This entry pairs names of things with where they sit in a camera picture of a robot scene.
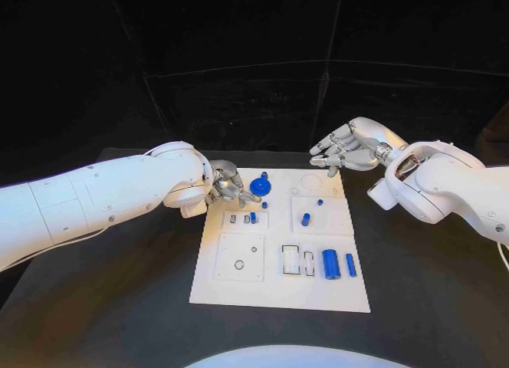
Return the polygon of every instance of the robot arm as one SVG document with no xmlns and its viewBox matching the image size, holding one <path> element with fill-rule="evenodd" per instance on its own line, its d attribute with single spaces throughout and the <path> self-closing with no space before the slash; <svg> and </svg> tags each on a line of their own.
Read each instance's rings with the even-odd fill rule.
<svg viewBox="0 0 509 368">
<path fill-rule="evenodd" d="M 259 202 L 243 192 L 235 165 L 209 162 L 184 142 L 0 188 L 0 271 L 24 257 L 145 214 L 160 203 L 180 208 L 187 218 L 204 213 L 204 200 L 236 197 Z"/>
<path fill-rule="evenodd" d="M 357 142 L 351 147 L 347 142 Z M 363 117 L 343 125 L 311 148 L 315 166 L 356 170 L 386 166 L 367 194 L 383 209 L 397 203 L 423 222 L 435 224 L 451 212 L 475 231 L 509 245 L 509 167 L 485 168 L 454 145 L 419 142 L 407 146 L 377 122 Z"/>
</svg>

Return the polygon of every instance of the black table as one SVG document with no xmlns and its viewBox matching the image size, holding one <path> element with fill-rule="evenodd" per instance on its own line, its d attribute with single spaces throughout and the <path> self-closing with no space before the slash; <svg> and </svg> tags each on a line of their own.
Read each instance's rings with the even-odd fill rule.
<svg viewBox="0 0 509 368">
<path fill-rule="evenodd" d="M 105 149 L 101 159 L 141 153 Z M 239 167 L 308 155 L 206 152 Z M 451 215 L 418 222 L 341 171 L 370 314 L 189 304 L 204 216 L 160 206 L 30 263 L 0 311 L 0 366 L 181 367 L 242 347 L 298 344 L 415 367 L 509 367 L 509 275 L 495 244 Z"/>
</svg>

